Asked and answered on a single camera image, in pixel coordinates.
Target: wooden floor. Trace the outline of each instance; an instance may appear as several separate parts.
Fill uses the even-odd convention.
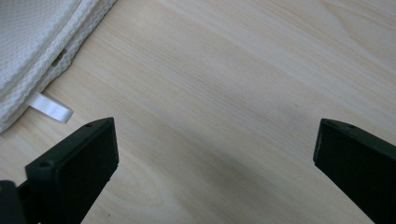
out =
[[[394,0],[119,0],[0,135],[0,179],[114,117],[120,166],[84,223],[372,223],[314,166],[320,119],[396,144]]]

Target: black plastic part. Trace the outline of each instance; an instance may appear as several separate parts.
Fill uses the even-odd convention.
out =
[[[315,165],[373,222],[396,223],[396,147],[353,125],[320,123]]]
[[[114,119],[82,126],[28,164],[19,187],[0,181],[0,224],[81,223],[118,163]]]
[[[86,124],[26,166],[43,224],[80,223],[119,163],[114,119]]]
[[[0,223],[26,223],[17,188],[13,182],[7,180],[0,181]]]

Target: fabric tag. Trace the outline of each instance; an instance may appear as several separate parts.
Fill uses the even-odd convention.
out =
[[[67,123],[73,115],[73,110],[66,105],[52,100],[37,91],[29,97],[26,104],[62,123]]]

